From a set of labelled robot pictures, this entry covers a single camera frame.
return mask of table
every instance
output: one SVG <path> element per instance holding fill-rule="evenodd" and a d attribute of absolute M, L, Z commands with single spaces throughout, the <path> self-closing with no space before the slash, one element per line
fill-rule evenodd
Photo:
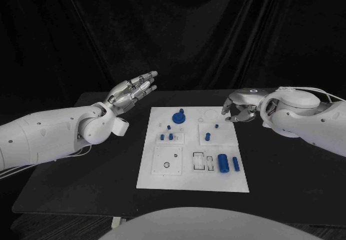
<path fill-rule="evenodd" d="M 283 223 L 345 226 L 346 158 L 278 135 L 260 116 L 234 124 L 250 193 L 136 188 L 152 107 L 222 106 L 231 92 L 154 91 L 121 115 L 130 122 L 124 137 L 113 134 L 87 155 L 36 167 L 13 211 L 134 218 L 167 208 L 206 207 Z M 84 93 L 75 106 L 107 94 Z"/>

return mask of white board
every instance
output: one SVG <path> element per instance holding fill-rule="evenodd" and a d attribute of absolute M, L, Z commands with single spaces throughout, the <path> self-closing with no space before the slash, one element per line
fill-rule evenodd
<path fill-rule="evenodd" d="M 176 124 L 172 117 L 180 109 L 186 120 Z M 152 108 L 139 189 L 250 192 L 235 126 L 232 122 L 225 122 L 221 112 L 219 106 Z M 219 154 L 226 154 L 226 173 L 219 170 Z M 234 157 L 238 159 L 239 171 L 235 171 Z"/>

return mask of robotic hand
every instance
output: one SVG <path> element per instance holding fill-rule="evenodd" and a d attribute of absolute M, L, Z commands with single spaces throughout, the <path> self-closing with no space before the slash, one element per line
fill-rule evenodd
<path fill-rule="evenodd" d="M 72 157 L 68 155 L 103 143 L 111 133 L 124 136 L 130 124 L 118 115 L 157 89 L 150 86 L 156 76 L 152 71 L 123 81 L 104 102 L 36 112 L 2 125 L 0 171 Z"/>
<path fill-rule="evenodd" d="M 329 103 L 307 91 L 326 94 Z M 332 102 L 330 96 L 340 101 Z M 222 115 L 232 104 L 241 112 L 226 122 L 250 122 L 260 112 L 264 127 L 346 157 L 346 100 L 312 87 L 280 87 L 271 94 L 244 88 L 229 94 Z"/>

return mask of black backdrop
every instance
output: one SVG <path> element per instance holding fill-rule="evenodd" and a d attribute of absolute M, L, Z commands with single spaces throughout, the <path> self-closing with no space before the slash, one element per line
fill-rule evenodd
<path fill-rule="evenodd" d="M 3 0 L 0 18 L 0 125 L 152 70 L 160 90 L 294 85 L 346 97 L 343 1 Z M 29 175 L 0 182 L 7 220 Z"/>

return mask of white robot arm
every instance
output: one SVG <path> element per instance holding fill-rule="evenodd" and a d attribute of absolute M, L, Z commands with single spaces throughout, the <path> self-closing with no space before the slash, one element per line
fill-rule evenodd
<path fill-rule="evenodd" d="M 153 91 L 157 72 L 121 82 L 92 106 L 32 113 L 0 126 L 0 171 L 61 159 L 111 133 L 124 136 L 128 122 L 118 117 Z"/>
<path fill-rule="evenodd" d="M 327 95 L 330 103 L 307 91 Z M 340 101 L 332 102 L 330 96 Z M 268 94 L 261 89 L 244 88 L 228 96 L 222 114 L 235 104 L 241 110 L 228 122 L 248 122 L 260 112 L 263 126 L 280 135 L 303 138 L 310 144 L 346 157 L 346 101 L 312 87 L 280 87 Z"/>

